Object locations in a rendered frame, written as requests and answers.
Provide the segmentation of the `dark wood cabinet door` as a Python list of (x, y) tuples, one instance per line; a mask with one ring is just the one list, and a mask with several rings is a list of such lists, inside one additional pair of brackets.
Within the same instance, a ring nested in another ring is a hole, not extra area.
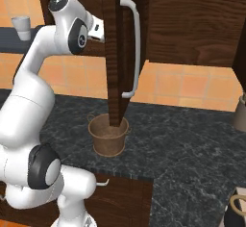
[(150, 0), (148, 59), (230, 67), (246, 0)]
[(131, 0), (131, 6), (139, 13), (140, 48), (135, 46), (133, 9), (120, 0), (102, 0), (110, 126), (120, 125), (130, 102), (122, 93), (134, 88), (135, 55), (140, 55), (139, 69), (146, 60), (149, 0)]

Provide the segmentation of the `grey cup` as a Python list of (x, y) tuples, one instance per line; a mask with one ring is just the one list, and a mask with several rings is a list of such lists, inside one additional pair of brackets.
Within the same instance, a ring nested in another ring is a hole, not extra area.
[(29, 16), (13, 17), (12, 25), (22, 41), (31, 39), (31, 20)]

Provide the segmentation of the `dark wood base cabinet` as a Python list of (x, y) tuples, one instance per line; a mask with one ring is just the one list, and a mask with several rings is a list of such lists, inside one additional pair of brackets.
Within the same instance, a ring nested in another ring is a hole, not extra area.
[[(102, 170), (94, 170), (94, 174), (100, 183), (110, 180), (85, 200), (98, 227), (149, 227), (153, 180), (113, 176)], [(0, 227), (50, 227), (58, 216), (55, 201), (35, 209), (16, 210), (0, 200)]]

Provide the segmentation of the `dark wood tall cabinet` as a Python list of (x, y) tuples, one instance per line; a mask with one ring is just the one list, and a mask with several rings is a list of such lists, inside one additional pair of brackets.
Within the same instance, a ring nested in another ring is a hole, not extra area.
[(243, 91), (246, 93), (246, 19), (236, 48), (232, 69)]

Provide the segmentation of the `grey round jar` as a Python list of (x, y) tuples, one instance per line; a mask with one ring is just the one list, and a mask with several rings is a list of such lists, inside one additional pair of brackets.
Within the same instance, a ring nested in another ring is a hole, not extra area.
[(246, 133), (246, 94), (243, 93), (239, 99), (234, 112), (233, 126), (236, 130)]

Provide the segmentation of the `dark wall shelf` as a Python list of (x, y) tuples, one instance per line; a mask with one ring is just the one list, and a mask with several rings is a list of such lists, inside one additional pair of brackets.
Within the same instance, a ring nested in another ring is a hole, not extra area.
[(22, 41), (14, 27), (0, 27), (0, 53), (25, 54), (41, 25), (31, 29), (31, 39)]

